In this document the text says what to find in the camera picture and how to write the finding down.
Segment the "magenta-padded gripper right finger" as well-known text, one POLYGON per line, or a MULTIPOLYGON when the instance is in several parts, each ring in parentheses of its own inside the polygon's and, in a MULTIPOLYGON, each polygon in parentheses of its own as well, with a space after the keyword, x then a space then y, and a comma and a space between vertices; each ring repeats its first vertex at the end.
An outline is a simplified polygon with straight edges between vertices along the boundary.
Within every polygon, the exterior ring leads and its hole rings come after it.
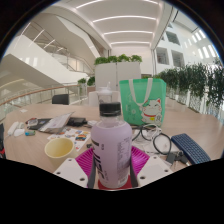
POLYGON ((149 156, 137 147, 132 147, 130 180, 133 187, 143 187, 172 173, 158 156, 149 156))

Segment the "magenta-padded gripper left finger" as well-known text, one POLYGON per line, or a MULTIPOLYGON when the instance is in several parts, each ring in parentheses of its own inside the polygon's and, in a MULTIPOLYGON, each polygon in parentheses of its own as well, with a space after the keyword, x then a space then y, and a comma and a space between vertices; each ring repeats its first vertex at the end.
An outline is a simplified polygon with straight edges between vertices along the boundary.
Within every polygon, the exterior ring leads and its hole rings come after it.
POLYGON ((54 174, 81 187, 92 189, 96 176, 93 149, 86 150, 77 158, 66 159, 54 174))

